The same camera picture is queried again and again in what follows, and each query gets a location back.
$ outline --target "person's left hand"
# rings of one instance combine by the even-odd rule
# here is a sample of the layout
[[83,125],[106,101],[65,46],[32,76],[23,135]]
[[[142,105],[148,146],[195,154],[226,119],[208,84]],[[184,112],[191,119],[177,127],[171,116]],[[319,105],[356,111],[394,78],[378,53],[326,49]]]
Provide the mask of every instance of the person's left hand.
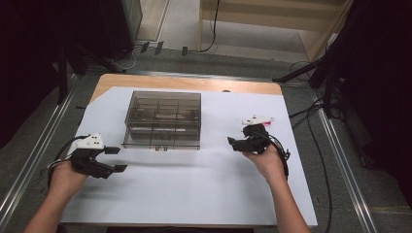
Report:
[[51,176],[51,193],[63,195],[70,199],[83,186],[87,176],[73,170],[70,161],[57,164]]

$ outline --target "black cable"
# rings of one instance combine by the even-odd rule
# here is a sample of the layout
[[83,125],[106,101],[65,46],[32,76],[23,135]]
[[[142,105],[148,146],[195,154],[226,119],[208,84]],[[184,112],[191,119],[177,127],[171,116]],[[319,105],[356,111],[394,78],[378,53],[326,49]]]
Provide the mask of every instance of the black cable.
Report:
[[[320,108],[316,108],[316,109],[314,109],[314,110],[311,110],[309,116],[313,115],[313,114],[314,114],[316,111],[318,111],[319,109],[320,109]],[[304,118],[300,119],[297,123],[295,123],[295,124],[292,126],[292,129],[295,129],[297,126],[299,126],[299,124],[301,124],[305,119],[306,119],[306,116],[305,116]]]
[[319,157],[321,158],[322,166],[323,166],[323,168],[324,168],[324,176],[325,176],[326,189],[327,189],[327,198],[328,198],[328,202],[329,202],[329,213],[328,213],[328,220],[327,220],[326,232],[329,232],[330,224],[331,224],[331,220],[332,220],[332,210],[333,210],[332,197],[331,197],[330,185],[329,185],[329,178],[328,178],[328,176],[327,176],[327,171],[326,171],[326,165],[325,165],[324,156],[322,155],[321,148],[319,147],[318,141],[316,140],[315,134],[313,133],[312,126],[311,126],[310,120],[309,120],[309,116],[310,116],[310,111],[307,112],[307,114],[306,114],[306,119],[307,119],[309,131],[310,131],[310,133],[311,133],[311,135],[312,135],[313,141],[315,142],[316,148],[318,149]]
[[278,154],[280,156],[282,164],[284,166],[284,173],[285,173],[285,177],[286,177],[286,180],[287,180],[288,176],[289,176],[289,167],[288,167],[287,160],[291,157],[291,153],[289,152],[289,150],[287,150],[285,152],[281,142],[279,142],[279,140],[277,138],[275,138],[274,136],[272,136],[272,135],[266,136],[266,135],[263,135],[263,134],[260,134],[260,133],[257,133],[257,132],[252,132],[252,133],[256,134],[256,135],[259,135],[263,139],[267,140],[273,147],[275,147],[276,151],[278,152]]
[[299,116],[299,115],[301,115],[301,114],[303,114],[303,113],[307,113],[309,110],[313,109],[314,106],[316,106],[316,103],[318,103],[318,102],[321,101],[322,99],[323,99],[323,98],[319,98],[319,99],[315,100],[315,102],[313,102],[313,104],[312,104],[309,108],[307,108],[307,109],[305,109],[305,110],[302,110],[302,111],[299,111],[299,112],[297,112],[297,113],[294,113],[294,114],[289,115],[289,119],[291,119],[291,118],[293,118],[293,117],[296,117],[296,116]]
[[68,160],[70,160],[70,159],[68,158],[68,159],[63,159],[63,160],[56,160],[55,162],[53,162],[49,165],[49,168],[48,168],[48,188],[51,187],[52,173],[54,172],[55,166],[59,163],[62,163],[62,162],[68,161]]
[[78,136],[78,137],[75,137],[75,138],[70,139],[69,142],[67,142],[67,143],[60,149],[60,151],[57,153],[57,156],[55,157],[54,161],[56,161],[57,159],[60,158],[61,154],[64,152],[64,150],[66,150],[66,148],[67,148],[68,146],[70,146],[71,143],[73,143],[74,141],[76,141],[76,140],[78,140],[78,139],[85,139],[86,137],[88,137],[88,136]]
[[[293,63],[290,67],[289,67],[289,71],[292,73],[292,67],[294,66],[294,65],[296,65],[296,64],[298,64],[298,63],[308,63],[308,64],[311,64],[312,62],[309,62],[309,61],[296,61],[295,63]],[[300,81],[304,81],[304,82],[309,82],[309,80],[303,80],[303,79],[301,79],[301,78],[299,78],[299,77],[296,77],[298,80],[300,80]]]
[[[331,97],[331,98],[330,98],[329,114],[330,114],[330,116],[331,116],[332,118],[335,118],[335,119],[343,119],[342,109],[341,109],[341,106],[340,106],[340,104],[339,104],[340,98],[341,98],[341,97],[339,97],[339,96],[338,96],[338,97]],[[333,100],[333,99],[337,99],[337,102],[332,103],[331,100]],[[340,112],[340,114],[339,114],[338,116],[335,116],[335,115],[332,113],[332,111],[331,111],[331,110],[333,110],[333,109],[338,110],[338,111]]]
[[208,50],[213,46],[213,44],[215,44],[215,39],[216,39],[216,20],[218,19],[218,11],[219,11],[219,4],[220,4],[220,3],[221,3],[221,0],[218,0],[218,5],[217,5],[217,7],[216,7],[216,12],[215,12],[215,21],[214,21],[214,23],[213,23],[213,40],[212,40],[212,43],[210,44],[210,46],[209,46],[208,49],[206,49],[206,50],[200,50],[199,52],[208,51]]

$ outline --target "gray carpet floor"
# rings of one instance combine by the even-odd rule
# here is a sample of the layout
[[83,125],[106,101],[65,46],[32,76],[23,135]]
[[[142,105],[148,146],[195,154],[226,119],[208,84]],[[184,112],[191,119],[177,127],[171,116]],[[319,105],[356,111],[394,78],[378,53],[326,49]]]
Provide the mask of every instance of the gray carpet floor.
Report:
[[[137,74],[142,71],[171,72],[271,82],[271,78],[280,78],[289,73],[291,66],[290,63],[285,62],[211,54],[190,53],[187,56],[180,56],[179,51],[172,50],[164,50],[159,55],[154,55],[154,53],[154,50],[148,50],[146,53],[136,53],[136,65],[127,73]],[[132,64],[133,61],[126,59],[123,63],[124,66],[127,66]],[[47,151],[41,159],[29,187],[22,195],[5,232],[21,232],[42,203],[45,198],[44,188],[46,187],[46,181],[38,181],[39,174],[53,160],[60,148],[75,135],[84,112],[76,107],[85,107],[87,105],[99,77],[104,73],[107,72],[102,67],[90,63],[86,75],[79,76],[79,81],[67,112],[59,123]],[[290,114],[307,109],[314,101],[312,89],[305,81],[294,80],[282,84],[282,91]],[[7,146],[0,149],[2,164],[5,164],[5,161],[7,161],[7,166],[3,166],[0,170],[1,197],[9,190],[28,154],[35,146],[43,128],[55,109],[56,100],[57,90],[53,91],[43,101],[37,111],[20,128],[14,139]],[[324,155],[330,181],[333,203],[330,232],[362,232],[360,221],[346,184],[338,169],[319,115],[312,115],[310,122]],[[335,120],[333,123],[359,183],[360,190],[372,212],[378,231],[411,232],[412,212],[407,207],[396,180],[384,171],[372,171],[363,168],[359,159],[359,151],[345,123],[340,120]],[[293,132],[319,223],[319,226],[314,227],[312,232],[325,232],[328,201],[322,163],[314,141],[310,136],[307,123],[303,122]],[[105,232],[106,228],[104,226],[68,226],[68,230],[69,232]],[[276,232],[276,229],[256,229],[256,232]]]

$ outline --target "forearm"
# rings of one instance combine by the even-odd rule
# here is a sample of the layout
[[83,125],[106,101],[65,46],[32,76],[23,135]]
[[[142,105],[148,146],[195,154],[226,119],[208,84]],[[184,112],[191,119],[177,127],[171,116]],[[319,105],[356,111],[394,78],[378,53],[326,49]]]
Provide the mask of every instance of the forearm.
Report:
[[70,198],[65,196],[48,195],[36,215],[28,223],[24,233],[54,233],[69,200]]
[[286,232],[309,232],[309,228],[293,199],[291,189],[283,174],[282,178],[268,179],[275,204],[278,229]]

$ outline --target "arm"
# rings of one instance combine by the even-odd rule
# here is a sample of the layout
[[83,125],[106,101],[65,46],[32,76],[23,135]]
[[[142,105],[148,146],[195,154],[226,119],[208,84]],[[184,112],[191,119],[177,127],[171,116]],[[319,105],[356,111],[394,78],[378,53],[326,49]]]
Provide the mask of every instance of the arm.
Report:
[[36,215],[26,226],[25,233],[54,233],[61,214],[71,197],[85,183],[87,176],[73,171],[70,162],[62,162],[54,168],[51,187]]
[[272,191],[279,232],[309,232],[305,220],[294,202],[291,189],[285,178],[282,161],[271,145],[263,154],[243,152],[252,160],[266,178]]

